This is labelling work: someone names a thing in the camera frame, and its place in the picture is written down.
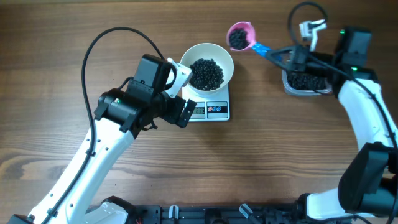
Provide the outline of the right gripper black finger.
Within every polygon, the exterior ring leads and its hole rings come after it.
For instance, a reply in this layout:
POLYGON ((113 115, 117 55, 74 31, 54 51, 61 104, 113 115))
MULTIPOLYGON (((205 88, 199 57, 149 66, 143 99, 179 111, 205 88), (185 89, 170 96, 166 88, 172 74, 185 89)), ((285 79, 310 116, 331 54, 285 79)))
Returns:
POLYGON ((295 52, 297 46, 296 45, 291 45, 288 47, 282 47, 280 49, 271 49, 268 50, 266 53, 266 57, 268 59, 274 58, 274 59, 283 59, 286 55, 290 55, 295 52))
POLYGON ((288 57, 283 57, 280 55, 267 55, 267 59, 282 70, 287 72, 294 71, 294 65, 288 57))

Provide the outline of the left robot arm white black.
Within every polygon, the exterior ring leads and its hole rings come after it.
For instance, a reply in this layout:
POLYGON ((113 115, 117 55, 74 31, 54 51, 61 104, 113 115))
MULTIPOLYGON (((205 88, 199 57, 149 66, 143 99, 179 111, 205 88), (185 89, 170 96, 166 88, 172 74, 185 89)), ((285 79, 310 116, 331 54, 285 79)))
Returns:
POLYGON ((93 127, 51 191, 28 215, 13 215, 9 223, 136 223, 135 208, 110 197, 88 210, 104 178, 137 135, 155 127, 154 118, 184 128, 195 102, 177 93, 192 77, 190 67, 145 54, 126 91, 103 93, 93 127))

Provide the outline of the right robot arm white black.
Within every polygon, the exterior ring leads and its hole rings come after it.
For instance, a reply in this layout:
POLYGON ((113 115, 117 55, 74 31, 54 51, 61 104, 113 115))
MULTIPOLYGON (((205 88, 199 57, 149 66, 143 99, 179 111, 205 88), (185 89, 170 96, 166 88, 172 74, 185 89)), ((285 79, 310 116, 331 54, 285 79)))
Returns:
POLYGON ((287 73, 325 77, 344 107, 358 144, 358 154, 338 187, 305 196, 305 216, 332 221, 355 215, 397 216, 397 127, 382 99, 375 72, 365 68, 371 33, 345 27, 333 55, 293 45, 266 53, 287 73))

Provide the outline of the pink scoop with blue handle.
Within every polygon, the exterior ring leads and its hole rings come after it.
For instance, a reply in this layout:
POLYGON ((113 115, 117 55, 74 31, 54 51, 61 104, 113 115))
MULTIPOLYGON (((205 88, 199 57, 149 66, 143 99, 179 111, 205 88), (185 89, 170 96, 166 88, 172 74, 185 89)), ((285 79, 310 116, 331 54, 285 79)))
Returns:
POLYGON ((270 47, 267 47, 267 46, 259 43, 256 40, 256 32, 250 22, 237 22, 237 23, 233 24, 227 31, 226 43, 227 43, 228 47, 230 48, 230 50, 232 50, 232 51, 242 52, 245 50, 253 50, 253 51, 255 51, 255 53, 257 53, 258 55, 260 55, 263 58, 266 58, 267 51, 271 50, 270 47), (242 50, 236 50, 229 46, 228 37, 234 29, 238 29, 238 28, 243 28, 247 32, 246 39, 249 42, 249 45, 245 49, 242 49, 242 50))

